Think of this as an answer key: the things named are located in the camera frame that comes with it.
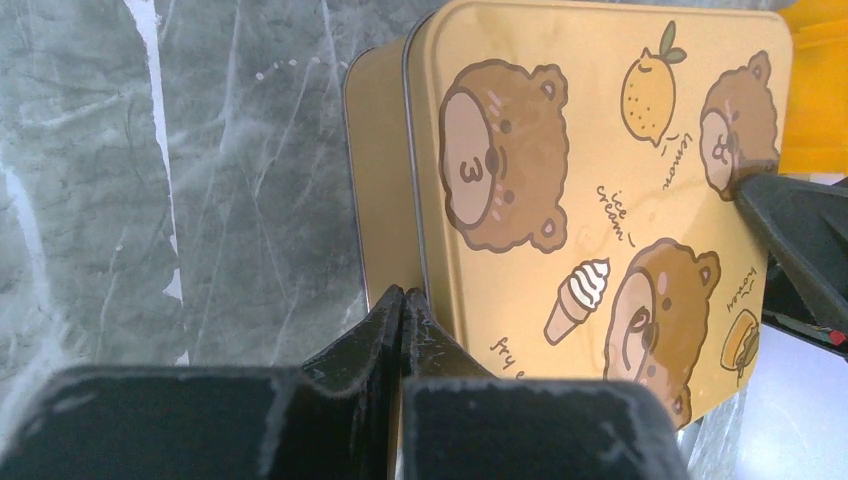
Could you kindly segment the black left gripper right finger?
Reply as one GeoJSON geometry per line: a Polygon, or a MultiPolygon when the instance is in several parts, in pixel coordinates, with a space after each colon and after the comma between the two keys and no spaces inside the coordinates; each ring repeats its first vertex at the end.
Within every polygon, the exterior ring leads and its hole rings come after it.
{"type": "Polygon", "coordinates": [[[502,379],[409,290],[403,313],[407,479],[684,479],[658,399],[628,381],[502,379]]]}

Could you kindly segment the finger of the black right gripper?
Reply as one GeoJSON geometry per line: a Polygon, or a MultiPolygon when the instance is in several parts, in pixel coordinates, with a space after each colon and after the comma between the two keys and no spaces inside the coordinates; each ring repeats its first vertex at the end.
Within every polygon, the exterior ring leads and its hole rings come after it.
{"type": "Polygon", "coordinates": [[[813,318],[847,330],[847,180],[754,174],[735,190],[748,228],[775,256],[813,318]]]}

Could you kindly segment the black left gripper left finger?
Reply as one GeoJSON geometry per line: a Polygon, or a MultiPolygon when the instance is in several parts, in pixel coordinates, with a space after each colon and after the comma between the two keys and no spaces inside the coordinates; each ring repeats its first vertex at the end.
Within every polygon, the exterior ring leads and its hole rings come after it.
{"type": "Polygon", "coordinates": [[[405,295],[300,366],[79,366],[36,395],[5,479],[385,479],[405,295]]]}

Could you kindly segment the silver tin lid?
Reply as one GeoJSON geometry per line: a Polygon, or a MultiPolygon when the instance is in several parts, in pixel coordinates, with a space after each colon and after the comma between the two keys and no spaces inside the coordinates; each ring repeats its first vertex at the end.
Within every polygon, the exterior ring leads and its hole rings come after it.
{"type": "Polygon", "coordinates": [[[676,427],[749,378],[765,249],[733,205],[779,158],[792,60],[764,11],[452,1],[403,80],[437,319],[500,377],[628,380],[676,427]]]}

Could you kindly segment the gold chocolate tin box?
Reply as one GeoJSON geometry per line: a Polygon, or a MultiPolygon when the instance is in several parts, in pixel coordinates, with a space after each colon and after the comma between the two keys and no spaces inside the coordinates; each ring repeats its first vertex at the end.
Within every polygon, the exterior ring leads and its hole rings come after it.
{"type": "Polygon", "coordinates": [[[423,286],[402,84],[404,44],[399,38],[362,52],[343,87],[368,307],[391,285],[423,286]]]}

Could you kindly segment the orange parts bin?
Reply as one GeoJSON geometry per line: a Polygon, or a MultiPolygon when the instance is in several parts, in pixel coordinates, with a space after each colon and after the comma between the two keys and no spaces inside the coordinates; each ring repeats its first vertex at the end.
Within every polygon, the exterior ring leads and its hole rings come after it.
{"type": "Polygon", "coordinates": [[[779,11],[794,46],[779,171],[847,173],[847,2],[803,0],[779,11]]]}

